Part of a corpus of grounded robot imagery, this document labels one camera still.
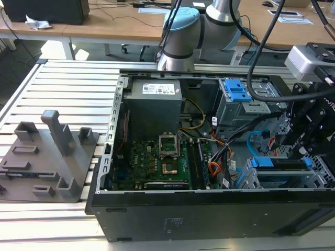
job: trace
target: blue cable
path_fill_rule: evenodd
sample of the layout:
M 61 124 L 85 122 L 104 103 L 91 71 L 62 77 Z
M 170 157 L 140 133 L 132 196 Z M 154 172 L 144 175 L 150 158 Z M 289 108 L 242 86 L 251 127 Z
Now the blue cable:
M 248 147 L 249 151 L 252 153 L 253 156 L 259 156 L 258 153 L 255 152 L 255 150 L 251 147 L 250 139 L 251 139 L 251 136 L 253 134 L 262 134 L 262 132 L 261 131 L 252 131 L 247 137 L 247 147 Z

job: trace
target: power supply label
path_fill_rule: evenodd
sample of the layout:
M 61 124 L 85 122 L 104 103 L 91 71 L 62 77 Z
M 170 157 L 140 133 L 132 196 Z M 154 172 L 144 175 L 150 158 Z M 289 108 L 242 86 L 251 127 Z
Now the power supply label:
M 174 95 L 174 84 L 144 84 L 143 94 Z

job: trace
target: blue latch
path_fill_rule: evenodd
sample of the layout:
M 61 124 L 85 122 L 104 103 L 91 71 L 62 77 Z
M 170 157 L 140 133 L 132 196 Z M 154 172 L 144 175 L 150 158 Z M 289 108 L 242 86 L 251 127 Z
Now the blue latch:
M 272 160 L 269 157 L 254 157 L 251 160 L 254 168 L 257 167 L 274 167 Z
M 227 92 L 230 94 L 231 101 L 250 102 L 252 98 L 245 91 L 245 86 L 239 79 L 226 79 Z
M 306 164 L 307 169 L 311 169 L 313 167 L 313 162 L 308 157 L 304 157 L 304 162 Z

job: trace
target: yellow wire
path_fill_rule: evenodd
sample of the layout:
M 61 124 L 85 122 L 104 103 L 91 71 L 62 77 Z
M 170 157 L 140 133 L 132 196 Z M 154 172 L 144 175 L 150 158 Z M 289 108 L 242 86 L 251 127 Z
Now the yellow wire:
M 189 98 L 186 98 L 186 100 L 190 101 L 193 105 L 195 105 L 195 106 L 199 109 L 199 111 L 200 111 L 200 112 L 202 113 L 202 115 L 203 115 L 203 119 L 202 119 L 200 125 L 197 125 L 197 126 L 195 126 L 195 127 L 179 127 L 179 129 L 183 129 L 183 130 L 194 130 L 194 129 L 198 129 L 198 128 L 202 127 L 203 124 L 204 124 L 205 121 L 206 121 L 205 113 L 202 111 L 202 109 L 200 108 L 200 106 L 196 104 L 196 102 L 194 102 L 193 100 L 191 100 L 191 99 L 189 99 Z

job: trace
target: white paper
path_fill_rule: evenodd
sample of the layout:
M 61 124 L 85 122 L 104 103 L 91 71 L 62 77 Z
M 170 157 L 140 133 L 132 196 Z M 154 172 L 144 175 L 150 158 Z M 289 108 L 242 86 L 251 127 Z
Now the white paper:
M 230 161 L 229 169 L 236 171 L 236 161 Z
M 309 21 L 308 19 L 304 18 L 293 18 L 293 17 L 280 17 L 278 18 L 279 22 L 286 22 L 288 24 L 303 24 L 303 25 L 313 25 L 313 23 L 311 21 Z
M 229 189 L 229 182 L 225 178 L 222 181 L 222 184 Z
M 211 124 L 216 127 L 218 125 L 218 118 L 217 117 L 212 117 L 211 118 Z
M 158 9 L 158 8 L 139 8 L 139 13 L 149 13 L 149 14 L 166 14 L 169 13 L 169 9 Z
M 174 84 L 144 84 L 142 93 L 174 95 Z
M 193 2 L 193 6 L 194 7 L 206 7 L 204 3 L 194 3 L 194 2 Z
M 26 25 L 28 25 L 30 29 L 38 30 L 38 29 L 51 28 L 51 25 L 49 24 L 48 21 L 37 21 L 37 20 L 31 19 L 27 15 L 26 15 L 26 19 L 27 19 Z

